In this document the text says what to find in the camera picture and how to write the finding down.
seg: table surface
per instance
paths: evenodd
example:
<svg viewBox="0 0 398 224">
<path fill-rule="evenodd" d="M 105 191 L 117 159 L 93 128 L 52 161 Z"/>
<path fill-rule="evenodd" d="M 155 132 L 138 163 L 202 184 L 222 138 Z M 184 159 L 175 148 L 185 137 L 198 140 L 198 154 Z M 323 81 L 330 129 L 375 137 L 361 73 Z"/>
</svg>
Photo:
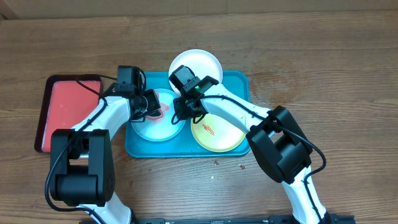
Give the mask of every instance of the table surface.
<svg viewBox="0 0 398 224">
<path fill-rule="evenodd" d="M 244 72 L 253 103 L 291 111 L 328 159 L 313 179 L 329 212 L 398 222 L 398 12 L 377 11 L 1 21 L 0 223 L 88 218 L 55 212 L 44 199 L 49 155 L 33 145 L 49 76 L 115 77 L 118 65 L 165 71 L 188 49 Z M 112 141 L 116 193 L 138 217 L 292 213 L 251 152 L 217 166 L 212 158 L 135 159 L 125 131 Z M 318 167 L 319 156 L 311 158 Z"/>
</svg>

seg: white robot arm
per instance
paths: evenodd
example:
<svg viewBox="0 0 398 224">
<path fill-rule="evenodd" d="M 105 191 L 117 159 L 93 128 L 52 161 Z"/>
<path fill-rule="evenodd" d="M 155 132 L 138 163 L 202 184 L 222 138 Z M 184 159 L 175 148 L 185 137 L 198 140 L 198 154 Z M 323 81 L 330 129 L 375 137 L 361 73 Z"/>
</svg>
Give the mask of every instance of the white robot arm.
<svg viewBox="0 0 398 224">
<path fill-rule="evenodd" d="M 263 122 L 264 118 L 268 117 L 268 112 L 271 112 L 269 108 L 262 108 L 253 105 L 237 97 L 236 95 L 228 91 L 222 84 L 217 84 L 215 80 L 211 80 L 210 77 L 206 77 L 203 80 L 199 80 L 197 77 L 195 77 L 195 75 L 189 68 L 183 65 L 173 72 L 173 74 L 170 76 L 170 81 L 180 90 L 180 92 L 182 93 L 182 98 L 185 98 L 186 101 L 190 101 L 192 98 L 200 99 L 200 104 L 198 104 L 197 102 L 193 102 L 190 104 L 188 103 L 188 105 L 184 104 L 183 100 L 179 101 L 177 100 L 175 101 L 175 108 L 177 108 L 176 111 L 178 110 L 178 107 L 180 108 L 181 111 L 190 111 L 192 108 L 198 108 L 198 110 L 202 110 L 205 113 L 214 114 L 227 120 L 228 122 L 239 128 L 240 130 L 242 130 L 245 134 L 250 133 L 253 127 L 259 126 Z M 186 119 L 188 117 L 191 117 L 192 114 L 180 113 L 177 115 L 177 117 L 180 116 L 179 119 Z M 293 119 L 292 123 L 293 125 L 297 126 L 297 124 Z M 273 131 L 269 131 L 267 135 L 271 136 L 273 133 L 274 133 Z M 259 134 L 255 136 L 252 135 L 251 139 L 249 139 L 248 136 L 249 135 L 246 135 L 249 143 L 253 144 L 255 144 L 254 141 L 262 143 L 262 139 L 258 138 L 265 138 L 264 136 L 260 136 Z M 268 143 L 269 146 L 273 146 L 271 140 L 269 140 L 266 143 Z M 268 174 L 272 178 L 272 176 L 269 173 L 269 170 L 272 170 L 270 167 L 268 167 L 269 164 L 264 165 L 264 163 L 261 162 L 264 160 L 264 158 L 262 157 L 267 157 L 266 154 L 268 153 L 271 154 L 271 150 L 267 152 L 268 149 L 266 147 L 258 149 L 258 147 L 253 146 L 252 144 L 251 148 L 261 168 L 264 170 L 266 174 Z M 297 149 L 298 149 L 297 152 L 292 152 L 292 154 L 300 153 L 300 150 L 303 151 L 302 147 L 297 147 Z M 278 149 L 278 150 L 282 152 L 282 157 L 283 157 L 284 156 L 283 154 L 288 153 L 290 149 L 288 150 Z M 292 170 L 290 170 L 291 172 L 293 170 L 299 170 L 299 171 L 294 175 L 292 175 L 289 180 L 283 177 L 281 179 L 276 179 L 276 178 L 273 179 L 277 182 L 282 183 L 286 191 L 286 194 L 289 197 L 289 200 L 292 204 L 293 216 L 298 222 L 302 224 L 319 223 L 320 219 L 315 209 L 313 208 L 313 205 L 310 201 L 310 197 L 305 189 L 304 178 L 309 172 L 311 172 L 311 166 L 309 165 L 310 159 L 308 153 L 306 155 L 306 159 L 307 161 L 305 162 L 307 162 L 307 166 L 294 167 Z M 283 160 L 280 161 L 284 163 L 291 162 L 292 164 L 297 163 L 296 161 L 290 161 L 290 160 L 286 159 L 284 161 Z M 280 164 L 280 165 L 284 166 L 285 169 L 288 169 L 286 167 L 288 167 L 290 164 Z M 307 179 L 307 183 L 313 202 L 316 208 L 318 209 L 320 218 L 322 219 L 326 214 L 326 209 L 319 201 L 311 177 Z"/>
<path fill-rule="evenodd" d="M 160 108 L 155 92 L 144 91 L 145 84 L 141 69 L 119 66 L 118 82 L 106 91 L 109 96 L 102 96 L 98 106 L 81 123 L 53 133 L 46 200 L 49 189 L 54 200 L 75 207 L 57 208 L 47 200 L 53 209 L 84 210 L 98 223 L 133 222 L 134 213 L 114 192 L 111 139 L 127 121 L 145 121 L 145 115 Z M 70 165 L 69 159 L 79 157 L 88 158 L 88 166 Z"/>
<path fill-rule="evenodd" d="M 268 116 L 267 112 L 270 111 L 270 109 L 268 108 L 262 108 L 242 100 L 241 98 L 229 92 L 222 84 L 213 85 L 212 87 L 210 87 L 205 92 L 205 96 L 206 95 L 227 96 L 228 98 L 236 100 L 253 112 L 265 118 Z M 249 114 L 246 110 L 242 109 L 242 107 L 238 106 L 236 103 L 233 103 L 229 100 L 224 100 L 221 98 L 203 98 L 201 99 L 201 103 L 209 114 L 214 114 L 221 118 L 224 118 L 240 130 L 242 130 L 245 134 L 250 132 L 250 128 L 252 126 L 258 125 L 262 121 L 261 119 Z M 293 183 L 288 184 L 284 181 L 282 182 L 282 185 L 293 207 L 293 216 L 301 224 L 319 223 L 319 218 L 312 208 L 312 204 L 305 190 L 303 182 L 304 177 L 309 172 L 311 172 L 311 166 L 303 168 L 294 177 Z M 308 188 L 310 189 L 315 206 L 318 208 L 321 218 L 323 218 L 326 214 L 326 209 L 319 201 L 311 177 L 308 178 L 307 182 L 309 183 Z"/>
<path fill-rule="evenodd" d="M 272 163 L 271 161 L 270 163 L 270 161 L 267 161 L 263 157 L 267 157 L 268 154 L 272 155 L 275 152 L 272 152 L 271 150 L 268 151 L 268 147 L 262 148 L 261 146 L 270 146 L 270 149 L 274 149 L 272 147 L 275 146 L 268 137 L 274 132 L 271 129 L 266 129 L 269 128 L 269 126 L 266 126 L 264 119 L 269 119 L 271 116 L 272 119 L 276 119 L 271 120 L 271 122 L 276 122 L 278 119 L 278 115 L 270 113 L 272 111 L 269 108 L 262 108 L 253 105 L 233 95 L 222 84 L 215 83 L 217 84 L 215 85 L 213 83 L 212 85 L 207 85 L 209 80 L 205 80 L 206 78 L 203 79 L 203 82 L 196 78 L 187 78 L 185 76 L 193 75 L 192 73 L 187 74 L 187 71 L 188 70 L 184 70 L 184 67 L 180 67 L 174 72 L 174 76 L 172 75 L 170 77 L 170 81 L 172 81 L 172 83 L 180 90 L 183 96 L 182 98 L 176 99 L 174 101 L 174 105 L 176 108 L 175 110 L 179 112 L 179 114 L 177 114 L 178 118 L 191 118 L 193 117 L 191 113 L 201 110 L 204 113 L 210 113 L 220 116 L 229 121 L 231 124 L 238 127 L 245 134 L 247 134 L 246 137 L 251 144 L 251 148 L 256 157 L 256 160 L 261 168 L 264 170 L 264 172 L 273 180 L 282 183 L 292 204 L 293 216 L 295 217 L 295 219 L 299 223 L 303 224 L 319 223 L 320 219 L 318 218 L 318 215 L 313 208 L 310 197 L 305 189 L 305 184 L 303 182 L 304 177 L 311 171 L 311 166 L 309 165 L 310 152 L 306 152 L 306 150 L 308 150 L 306 146 L 303 145 L 300 141 L 297 141 L 297 139 L 294 139 L 296 140 L 294 143 L 284 143 L 285 145 L 283 146 L 285 147 L 286 145 L 289 145 L 289 149 L 275 149 L 276 151 L 280 151 L 279 154 L 276 154 L 278 160 L 273 161 L 274 163 Z M 191 90 L 193 86 L 199 86 L 199 88 L 196 88 L 195 93 L 193 95 L 190 95 L 192 92 L 190 92 L 189 90 Z M 203 93 L 201 95 L 195 95 L 196 93 L 200 92 L 197 90 L 201 88 L 203 88 Z M 189 102 L 188 98 L 192 96 L 198 100 L 192 101 L 189 105 L 187 103 Z M 96 130 L 107 130 L 109 132 L 110 142 L 110 139 L 114 136 L 119 127 L 125 122 L 129 121 L 132 115 L 136 114 L 136 111 L 132 109 L 133 106 L 131 98 L 128 98 L 126 96 L 107 96 L 105 100 L 107 103 L 107 107 L 94 121 L 92 121 L 91 125 L 85 128 L 83 131 L 90 132 Z M 75 125 L 72 130 L 76 131 L 84 126 L 89 119 L 91 119 L 98 111 L 103 108 L 104 104 L 105 101 L 100 100 L 98 107 L 80 124 Z M 140 113 L 144 113 L 146 109 L 147 108 L 145 108 L 145 110 L 140 110 Z M 296 166 L 296 164 L 295 162 L 290 163 L 290 161 L 293 161 L 297 155 L 292 157 L 287 156 L 286 154 L 290 154 L 291 152 L 289 151 L 294 151 L 295 149 L 297 149 L 298 152 L 304 152 L 304 158 L 307 162 L 304 165 L 306 166 L 301 165 L 300 167 L 291 168 L 291 166 Z M 87 153 L 81 153 L 80 155 L 82 155 L 82 157 L 87 157 Z M 323 219 L 326 215 L 326 209 L 318 199 L 311 177 L 307 179 L 307 183 L 313 202 L 320 214 L 320 218 Z M 123 203 L 113 191 L 111 192 L 111 196 L 109 196 L 109 199 L 107 199 L 104 204 L 97 205 L 96 203 L 81 203 L 78 207 L 90 208 L 99 217 L 101 217 L 102 221 L 104 221 L 105 223 L 129 224 L 132 223 L 132 218 L 134 216 L 132 210 L 123 205 Z M 98 223 L 100 223 L 100 221 L 93 215 L 93 212 L 88 213 L 91 213 L 90 215 Z"/>
</svg>

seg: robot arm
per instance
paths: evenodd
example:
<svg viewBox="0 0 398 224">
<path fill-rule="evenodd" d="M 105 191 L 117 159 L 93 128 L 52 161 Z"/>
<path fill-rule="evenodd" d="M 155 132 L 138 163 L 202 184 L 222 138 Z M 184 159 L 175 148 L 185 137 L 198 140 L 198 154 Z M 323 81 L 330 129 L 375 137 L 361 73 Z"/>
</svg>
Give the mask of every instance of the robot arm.
<svg viewBox="0 0 398 224">
<path fill-rule="evenodd" d="M 304 178 L 311 172 L 310 153 L 312 148 L 298 138 L 287 133 L 275 143 L 271 141 L 273 126 L 281 126 L 305 138 L 292 115 L 278 106 L 271 111 L 240 99 L 229 92 L 216 80 L 205 77 L 200 80 L 185 66 L 181 66 L 170 76 L 170 81 L 180 90 L 181 99 L 174 101 L 179 112 L 178 119 L 189 119 L 206 113 L 215 114 L 246 133 L 246 138 L 261 169 L 274 181 L 282 183 L 293 207 L 293 216 L 300 223 L 319 223 L 310 197 L 305 189 Z M 321 219 L 326 209 L 320 203 L 311 177 L 307 179 L 308 188 Z"/>
<path fill-rule="evenodd" d="M 122 75 L 125 74 L 125 69 L 129 70 L 127 77 L 130 78 Z M 90 208 L 105 223 L 128 224 L 132 223 L 134 217 L 132 211 L 123 205 L 114 193 L 110 140 L 126 121 L 144 118 L 143 115 L 146 113 L 160 108 L 154 92 L 149 92 L 147 95 L 140 94 L 141 88 L 138 86 L 141 84 L 141 79 L 136 79 L 137 75 L 134 73 L 136 72 L 133 68 L 119 68 L 118 85 L 115 87 L 115 92 L 105 98 L 106 102 L 100 100 L 98 107 L 71 130 L 57 130 L 52 136 L 51 166 L 62 147 L 68 142 L 69 136 L 86 124 L 105 103 L 107 104 L 105 110 L 83 130 L 80 145 L 76 144 L 68 154 L 62 156 L 50 181 L 50 193 L 55 200 L 62 200 L 69 206 Z M 305 175 L 311 171 L 309 154 L 312 148 L 287 133 L 276 143 L 269 138 L 274 131 L 280 132 L 272 125 L 273 123 L 278 123 L 305 138 L 285 108 L 279 106 L 271 111 L 253 105 L 233 95 L 210 77 L 198 79 L 184 66 L 174 71 L 170 80 L 182 93 L 181 98 L 174 100 L 178 119 L 190 119 L 211 113 L 241 129 L 246 133 L 246 138 L 262 170 L 284 186 L 295 219 L 300 223 L 319 222 L 303 182 Z M 87 157 L 87 155 L 89 155 L 88 166 L 76 167 L 68 162 L 69 159 Z M 323 218 L 326 210 L 317 197 L 311 177 L 307 182 L 315 206 Z"/>
<path fill-rule="evenodd" d="M 120 66 L 118 82 L 113 83 L 112 88 L 114 91 L 110 89 L 109 96 L 100 99 L 95 110 L 81 123 L 53 133 L 51 168 L 54 172 L 49 181 L 50 193 L 54 200 L 63 201 L 68 206 L 89 208 L 87 213 L 97 223 L 101 222 L 94 213 L 105 223 L 130 224 L 134 214 L 114 192 L 111 139 L 125 122 L 145 121 L 145 115 L 157 111 L 160 104 L 153 90 L 144 91 L 145 75 L 136 67 Z M 80 130 L 91 119 L 94 119 L 91 124 Z M 76 134 L 80 135 L 79 140 L 70 144 L 68 153 L 61 154 L 70 136 Z M 88 166 L 69 163 L 69 159 L 79 157 L 88 158 Z"/>
</svg>

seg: teal tray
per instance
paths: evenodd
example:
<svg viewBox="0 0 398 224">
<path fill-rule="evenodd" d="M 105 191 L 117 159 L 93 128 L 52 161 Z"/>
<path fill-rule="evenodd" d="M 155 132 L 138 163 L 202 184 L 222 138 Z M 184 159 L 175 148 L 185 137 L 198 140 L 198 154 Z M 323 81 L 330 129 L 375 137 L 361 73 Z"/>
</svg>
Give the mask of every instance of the teal tray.
<svg viewBox="0 0 398 224">
<path fill-rule="evenodd" d="M 172 90 L 169 83 L 168 72 L 146 72 L 147 89 L 165 88 Z M 248 78 L 239 71 L 223 71 L 222 84 L 231 93 L 250 101 Z M 162 142 L 151 142 L 140 137 L 132 128 L 131 123 L 126 124 L 127 152 L 135 158 L 182 158 L 182 157 L 223 157 L 244 156 L 249 150 L 246 138 L 236 148 L 228 152 L 212 152 L 193 138 L 191 122 L 186 121 L 182 130 L 172 139 Z"/>
</svg>

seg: pink food item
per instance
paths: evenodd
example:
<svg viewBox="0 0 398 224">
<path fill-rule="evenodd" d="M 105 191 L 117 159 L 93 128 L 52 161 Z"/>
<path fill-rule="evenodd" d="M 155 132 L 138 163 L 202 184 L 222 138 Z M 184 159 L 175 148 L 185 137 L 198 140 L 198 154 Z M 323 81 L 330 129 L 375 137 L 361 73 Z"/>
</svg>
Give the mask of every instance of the pink food item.
<svg viewBox="0 0 398 224">
<path fill-rule="evenodd" d="M 159 99 L 159 92 L 155 90 L 155 94 Z M 169 109 L 170 109 L 169 106 L 167 106 L 164 103 L 160 103 L 160 109 L 158 109 L 155 113 L 152 113 L 151 115 L 147 115 L 145 118 L 151 121 L 157 121 L 159 119 L 162 119 L 164 117 L 164 114 L 166 114 L 166 112 L 168 112 Z"/>
<path fill-rule="evenodd" d="M 202 126 L 208 133 L 210 133 L 211 135 L 214 136 L 214 131 L 212 130 L 212 128 L 210 126 L 205 125 L 205 124 L 203 124 Z"/>
<path fill-rule="evenodd" d="M 100 92 L 101 82 L 82 81 Z M 56 129 L 70 129 L 83 121 L 98 105 L 98 95 L 76 81 L 58 81 L 52 88 L 51 100 L 42 141 L 43 152 L 50 152 L 51 135 Z"/>
</svg>

